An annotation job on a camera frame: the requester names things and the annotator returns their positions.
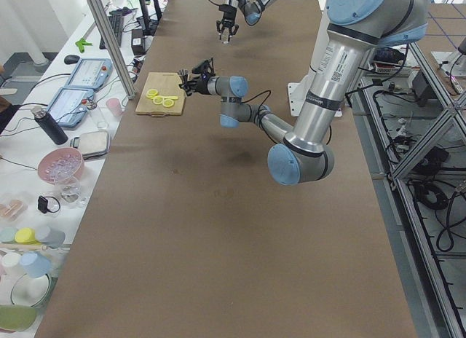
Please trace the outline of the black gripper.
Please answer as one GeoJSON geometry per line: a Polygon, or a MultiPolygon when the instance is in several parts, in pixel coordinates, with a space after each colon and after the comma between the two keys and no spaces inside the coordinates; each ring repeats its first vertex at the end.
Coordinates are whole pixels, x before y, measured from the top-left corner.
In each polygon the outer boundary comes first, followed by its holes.
{"type": "Polygon", "coordinates": [[[183,89],[187,96],[191,96],[193,93],[209,95],[208,82],[210,78],[211,76],[206,75],[196,76],[189,81],[180,83],[178,86],[183,89]]]}
{"type": "Polygon", "coordinates": [[[218,38],[222,42],[224,31],[229,33],[228,40],[230,41],[233,36],[236,35],[239,26],[235,23],[237,8],[228,5],[228,4],[221,4],[218,7],[220,12],[223,12],[223,17],[221,20],[216,21],[216,29],[218,32],[218,38]]]}

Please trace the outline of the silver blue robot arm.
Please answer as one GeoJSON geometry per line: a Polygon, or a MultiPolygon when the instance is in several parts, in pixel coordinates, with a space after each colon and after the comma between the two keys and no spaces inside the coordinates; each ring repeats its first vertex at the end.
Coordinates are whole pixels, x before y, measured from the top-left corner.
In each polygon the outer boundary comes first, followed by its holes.
{"type": "Polygon", "coordinates": [[[348,93],[363,56],[375,47],[419,41],[427,30],[430,0],[326,0],[328,43],[294,125],[267,106],[244,102],[248,82],[241,76],[217,76],[213,60],[181,69],[180,87],[187,94],[217,95],[220,123],[236,128],[252,122],[273,141],[267,164],[283,185],[318,181],[330,174],[333,152],[324,138],[348,93]]]}
{"type": "Polygon", "coordinates": [[[277,0],[225,0],[218,10],[223,13],[221,20],[216,21],[219,40],[228,44],[237,33],[239,25],[236,23],[237,12],[240,11],[249,26],[257,24],[266,8],[277,0]]]}

